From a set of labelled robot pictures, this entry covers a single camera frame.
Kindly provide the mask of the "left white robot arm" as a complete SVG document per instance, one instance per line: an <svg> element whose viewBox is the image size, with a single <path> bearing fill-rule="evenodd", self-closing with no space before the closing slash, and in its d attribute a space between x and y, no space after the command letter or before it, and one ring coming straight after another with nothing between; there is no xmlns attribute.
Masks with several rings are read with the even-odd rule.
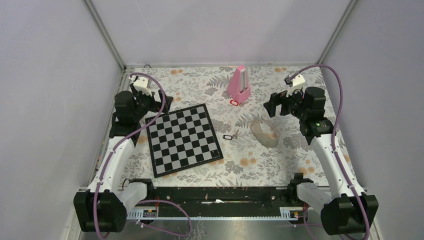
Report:
<svg viewBox="0 0 424 240"><path fill-rule="evenodd" d="M155 192L147 182L136 180L119 191L125 162L137 145L140 131L145 126L141 119L149 112L168 113L174 100L163 89L155 93L147 88L131 86L115 95L106 154L93 181L85 191L78 191L73 199L74 208L83 232L119 233L124 229L127 214L140 202L152 204Z"/></svg>

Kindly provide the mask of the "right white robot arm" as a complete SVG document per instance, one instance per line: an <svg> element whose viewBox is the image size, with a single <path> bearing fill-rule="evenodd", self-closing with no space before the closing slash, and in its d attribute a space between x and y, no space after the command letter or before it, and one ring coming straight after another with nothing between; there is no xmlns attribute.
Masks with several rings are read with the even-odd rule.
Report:
<svg viewBox="0 0 424 240"><path fill-rule="evenodd" d="M299 120L301 134L318 157L331 194L319 189L310 179L297 174L287 186L287 201L293 206L305 203L320 215L328 235L364 234L368 239L379 203L375 195L368 195L355 180L346 160L340 153L333 123L325 117L325 91L307 87L294 93L272 93L263 104L268 115L293 115Z"/></svg>

